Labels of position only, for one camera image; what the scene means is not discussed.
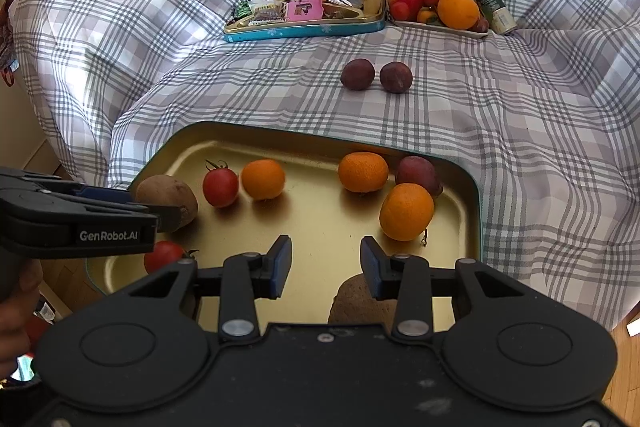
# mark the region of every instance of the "potato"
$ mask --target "potato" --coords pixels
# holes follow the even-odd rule
[[[181,215],[178,228],[188,225],[198,215],[198,200],[189,185],[167,174],[156,174],[142,180],[134,199],[138,203],[178,206]]]
[[[413,81],[414,74],[402,62],[390,62],[380,70],[380,84],[388,92],[405,92]]]
[[[373,64],[366,58],[356,58],[349,62],[340,75],[344,87],[353,91],[367,89],[376,77]]]
[[[431,197],[442,194],[442,184],[433,164],[421,156],[406,156],[400,160],[396,171],[396,185],[415,183],[425,188]]]
[[[334,297],[329,325],[384,324],[391,331],[397,301],[376,301],[369,293],[364,275],[354,275],[343,282]]]

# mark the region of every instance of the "fruit plate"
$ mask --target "fruit plate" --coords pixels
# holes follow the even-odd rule
[[[410,21],[393,21],[392,24],[397,26],[404,26],[407,28],[418,28],[421,30],[432,30],[440,33],[452,33],[454,35],[460,35],[462,37],[470,37],[472,39],[484,39],[487,35],[491,35],[493,31],[487,30],[486,33],[470,32],[468,30],[455,30],[453,28],[447,28],[439,24],[423,24],[421,22]]]
[[[185,250],[199,250],[200,267],[222,266],[226,257],[247,251],[266,252],[281,234],[293,243],[293,262],[282,298],[256,301],[260,326],[269,322],[325,323],[338,287],[361,272],[360,240],[373,235],[388,254],[411,253],[433,267],[453,268],[460,257],[482,259],[480,203],[473,178],[460,166],[430,158],[444,185],[424,247],[420,238],[398,243],[380,230],[380,206],[394,186],[390,175],[378,192],[359,195],[340,185],[337,166],[354,151],[381,154],[394,172],[408,152],[355,142],[232,124],[200,122],[178,131],[140,172],[135,187],[154,174],[170,174],[186,182],[198,198],[198,217],[177,232],[159,234]],[[284,192],[274,200],[253,202],[241,190],[228,208],[215,209],[202,195],[206,160],[225,161],[240,172],[252,160],[270,157],[287,176]],[[105,294],[146,275],[143,255],[90,259],[90,280]],[[434,325],[453,324],[450,299],[434,298]],[[214,331],[218,299],[204,299],[200,325]]]

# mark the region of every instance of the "screw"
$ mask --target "screw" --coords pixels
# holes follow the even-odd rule
[[[429,325],[424,321],[409,319],[398,324],[398,332],[407,337],[421,337],[429,333]]]
[[[318,335],[318,342],[327,344],[327,343],[333,342],[334,340],[335,340],[335,337],[331,333],[320,333]]]
[[[232,319],[222,325],[222,331],[232,337],[244,337],[254,331],[254,325],[244,319]]]

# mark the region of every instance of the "canned drink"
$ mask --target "canned drink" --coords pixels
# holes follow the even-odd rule
[[[510,31],[516,29],[516,24],[513,15],[509,12],[509,9],[504,5],[503,0],[476,0],[482,10],[482,15],[489,21],[491,29],[504,35]]]

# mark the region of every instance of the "tomato stem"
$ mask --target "tomato stem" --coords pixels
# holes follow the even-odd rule
[[[228,169],[229,168],[229,165],[227,165],[227,163],[224,160],[218,160],[218,163],[213,163],[213,162],[210,162],[209,160],[204,160],[204,165],[206,166],[208,171],[212,171],[214,169]]]

